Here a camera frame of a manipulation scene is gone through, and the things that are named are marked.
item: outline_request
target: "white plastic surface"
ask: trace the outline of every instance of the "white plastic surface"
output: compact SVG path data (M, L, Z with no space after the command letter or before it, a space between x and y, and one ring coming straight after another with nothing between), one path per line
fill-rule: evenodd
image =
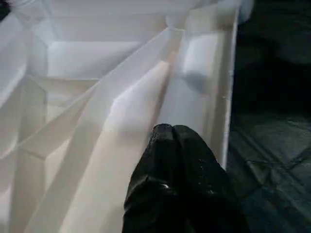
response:
M190 126L225 167L235 3L12 1L0 24L0 233L120 233L157 123Z

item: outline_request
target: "white plastic tray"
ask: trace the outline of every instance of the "white plastic tray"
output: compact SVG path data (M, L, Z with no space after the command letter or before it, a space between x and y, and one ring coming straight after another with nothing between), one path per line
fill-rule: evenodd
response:
M105 1L103 17L35 1L0 24L0 233L121 232L158 123L195 129L225 167L236 8L198 2Z

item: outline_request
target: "black plastic sheet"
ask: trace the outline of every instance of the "black plastic sheet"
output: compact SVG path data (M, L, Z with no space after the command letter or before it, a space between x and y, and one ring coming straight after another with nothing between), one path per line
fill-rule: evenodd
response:
M311 2L239 27L227 171L254 233L311 232Z

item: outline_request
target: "dark floor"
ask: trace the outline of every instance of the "dark floor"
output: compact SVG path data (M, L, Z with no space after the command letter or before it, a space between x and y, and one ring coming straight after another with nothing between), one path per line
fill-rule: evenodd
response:
M239 27L227 170L254 233L311 232L311 2Z

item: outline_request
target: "dark green surface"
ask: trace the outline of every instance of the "dark green surface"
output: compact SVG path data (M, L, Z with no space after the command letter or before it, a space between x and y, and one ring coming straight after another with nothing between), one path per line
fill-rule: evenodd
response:
M0 21L2 21L8 14L10 10L8 5L0 0Z

